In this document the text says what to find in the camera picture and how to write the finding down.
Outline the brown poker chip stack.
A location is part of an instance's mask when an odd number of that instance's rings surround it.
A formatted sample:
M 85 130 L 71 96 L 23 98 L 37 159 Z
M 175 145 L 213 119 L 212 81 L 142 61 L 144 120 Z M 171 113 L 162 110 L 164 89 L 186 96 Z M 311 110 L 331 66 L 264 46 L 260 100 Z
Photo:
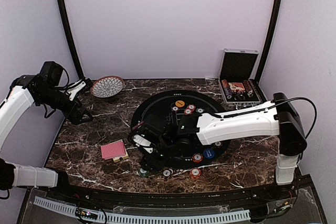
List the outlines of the brown poker chip stack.
M 166 178 L 168 177 L 171 177 L 174 173 L 174 170 L 171 169 L 171 168 L 168 168 L 168 169 L 164 169 L 163 172 L 162 172 L 162 175 Z

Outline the green poker chip stack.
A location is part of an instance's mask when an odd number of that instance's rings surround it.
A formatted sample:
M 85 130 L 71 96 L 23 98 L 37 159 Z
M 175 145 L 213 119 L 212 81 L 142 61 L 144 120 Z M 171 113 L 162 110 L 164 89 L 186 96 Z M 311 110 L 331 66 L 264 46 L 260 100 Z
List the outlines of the green poker chip stack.
M 149 177 L 149 172 L 143 168 L 139 169 L 139 175 L 142 178 L 148 178 Z

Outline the red poker chip stack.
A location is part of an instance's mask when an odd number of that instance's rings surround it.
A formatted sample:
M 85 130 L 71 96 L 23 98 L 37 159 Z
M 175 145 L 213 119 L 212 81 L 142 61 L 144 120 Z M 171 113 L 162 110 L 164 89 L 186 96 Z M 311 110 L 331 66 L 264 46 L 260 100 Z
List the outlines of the red poker chip stack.
M 192 168 L 190 170 L 190 178 L 191 179 L 199 179 L 201 174 L 202 174 L 202 172 L 199 168 Z

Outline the blue small blind button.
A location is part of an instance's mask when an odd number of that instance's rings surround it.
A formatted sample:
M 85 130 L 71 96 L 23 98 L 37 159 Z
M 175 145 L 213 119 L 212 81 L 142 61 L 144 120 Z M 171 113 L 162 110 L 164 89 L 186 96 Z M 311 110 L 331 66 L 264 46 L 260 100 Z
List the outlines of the blue small blind button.
M 206 158 L 206 159 L 212 159 L 215 157 L 215 151 L 211 148 L 207 148 L 203 151 L 203 156 Z

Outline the orange dealer button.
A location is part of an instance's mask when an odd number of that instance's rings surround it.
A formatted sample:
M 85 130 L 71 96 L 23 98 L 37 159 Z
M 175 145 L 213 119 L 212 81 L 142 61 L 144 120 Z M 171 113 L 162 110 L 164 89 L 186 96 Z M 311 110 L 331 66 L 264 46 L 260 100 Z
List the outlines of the orange dealer button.
M 175 106 L 178 107 L 178 108 L 183 108 L 183 107 L 185 107 L 185 102 L 183 100 L 177 100 L 175 102 Z

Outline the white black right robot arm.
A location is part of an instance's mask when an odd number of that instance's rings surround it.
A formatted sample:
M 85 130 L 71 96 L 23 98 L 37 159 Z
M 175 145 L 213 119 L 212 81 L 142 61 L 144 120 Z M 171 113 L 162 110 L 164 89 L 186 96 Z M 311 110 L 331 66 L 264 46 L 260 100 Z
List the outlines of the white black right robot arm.
M 307 148 L 308 134 L 292 100 L 283 93 L 257 106 L 226 111 L 214 99 L 194 91 L 173 90 L 145 100 L 131 120 L 131 141 L 143 153 L 143 169 L 191 169 L 219 158 L 231 140 L 277 136 L 275 181 L 292 183 L 295 168 Z

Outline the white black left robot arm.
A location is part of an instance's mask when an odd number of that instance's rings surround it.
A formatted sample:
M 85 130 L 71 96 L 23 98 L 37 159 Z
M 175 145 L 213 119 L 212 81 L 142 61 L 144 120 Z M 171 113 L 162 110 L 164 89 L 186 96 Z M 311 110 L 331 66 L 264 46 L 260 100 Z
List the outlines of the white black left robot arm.
M 91 86 L 91 80 L 81 79 L 68 88 L 59 88 L 52 85 L 45 74 L 17 78 L 1 103 L 1 144 L 5 143 L 18 120 L 33 104 L 61 111 L 65 119 L 74 125 L 92 121 L 92 115 L 77 98 L 79 92 Z M 54 188 L 59 181 L 59 173 L 53 169 L 19 165 L 1 159 L 1 190 L 13 187 Z

